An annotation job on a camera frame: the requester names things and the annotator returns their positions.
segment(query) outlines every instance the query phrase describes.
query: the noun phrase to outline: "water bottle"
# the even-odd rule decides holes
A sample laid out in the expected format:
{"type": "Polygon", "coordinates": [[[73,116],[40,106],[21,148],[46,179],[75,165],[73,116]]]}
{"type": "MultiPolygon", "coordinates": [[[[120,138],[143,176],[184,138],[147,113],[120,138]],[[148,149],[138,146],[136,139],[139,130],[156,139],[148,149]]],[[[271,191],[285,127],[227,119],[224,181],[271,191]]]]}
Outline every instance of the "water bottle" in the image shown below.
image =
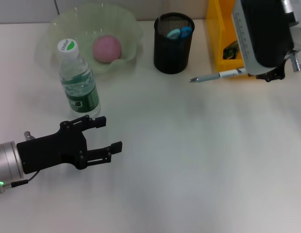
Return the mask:
{"type": "Polygon", "coordinates": [[[61,40],[58,51],[62,58],[60,80],[71,109],[78,117],[94,117],[100,111],[100,102],[89,64],[80,56],[75,40],[61,40]]]}

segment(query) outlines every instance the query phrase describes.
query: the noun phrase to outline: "yellow box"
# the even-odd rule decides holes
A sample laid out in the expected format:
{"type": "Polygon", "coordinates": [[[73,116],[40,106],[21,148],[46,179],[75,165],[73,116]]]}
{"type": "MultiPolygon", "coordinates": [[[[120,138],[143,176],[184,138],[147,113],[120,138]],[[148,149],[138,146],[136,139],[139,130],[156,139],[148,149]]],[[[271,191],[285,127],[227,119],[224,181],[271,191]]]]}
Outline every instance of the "yellow box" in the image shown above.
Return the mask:
{"type": "Polygon", "coordinates": [[[234,60],[224,60],[223,50],[237,40],[232,20],[235,0],[209,0],[207,26],[217,72],[244,67],[241,53],[234,60]]]}

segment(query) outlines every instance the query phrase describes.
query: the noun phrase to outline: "pen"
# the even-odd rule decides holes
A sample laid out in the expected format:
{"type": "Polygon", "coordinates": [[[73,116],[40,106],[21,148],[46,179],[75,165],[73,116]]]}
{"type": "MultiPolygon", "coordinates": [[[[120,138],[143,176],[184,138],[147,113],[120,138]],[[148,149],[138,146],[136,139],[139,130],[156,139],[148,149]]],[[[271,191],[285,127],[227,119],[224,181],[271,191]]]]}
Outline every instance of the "pen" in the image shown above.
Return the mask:
{"type": "Polygon", "coordinates": [[[238,75],[243,75],[243,74],[247,74],[247,70],[245,68],[232,69],[232,70],[219,72],[216,74],[208,74],[208,75],[203,75],[200,77],[195,77],[195,78],[189,80],[189,82],[190,83],[202,83],[202,82],[216,80],[216,79],[231,78],[233,76],[238,76],[238,75]]]}

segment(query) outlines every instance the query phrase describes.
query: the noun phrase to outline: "pink fruit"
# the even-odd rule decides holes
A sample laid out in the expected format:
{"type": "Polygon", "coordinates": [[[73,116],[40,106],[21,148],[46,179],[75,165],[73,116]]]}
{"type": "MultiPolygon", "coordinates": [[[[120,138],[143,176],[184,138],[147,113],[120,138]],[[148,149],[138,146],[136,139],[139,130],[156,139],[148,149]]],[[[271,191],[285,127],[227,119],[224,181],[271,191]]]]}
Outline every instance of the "pink fruit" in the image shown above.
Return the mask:
{"type": "Polygon", "coordinates": [[[102,63],[111,63],[121,57],[120,41],[111,35],[104,35],[93,43],[93,56],[102,63]]]}

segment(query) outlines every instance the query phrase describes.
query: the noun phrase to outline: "white table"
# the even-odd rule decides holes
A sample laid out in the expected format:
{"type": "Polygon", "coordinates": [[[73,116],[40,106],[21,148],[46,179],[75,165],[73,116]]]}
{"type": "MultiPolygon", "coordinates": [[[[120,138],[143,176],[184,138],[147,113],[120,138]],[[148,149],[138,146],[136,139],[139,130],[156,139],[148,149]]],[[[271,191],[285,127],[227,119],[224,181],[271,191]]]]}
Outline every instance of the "white table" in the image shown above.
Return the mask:
{"type": "MultiPolygon", "coordinates": [[[[0,195],[5,233],[301,233],[301,73],[188,83],[211,72],[203,21],[187,69],[153,66],[153,23],[136,63],[97,79],[110,164],[60,165],[0,195]]],[[[48,24],[0,25],[0,143],[72,119],[43,46],[48,24]]]]}

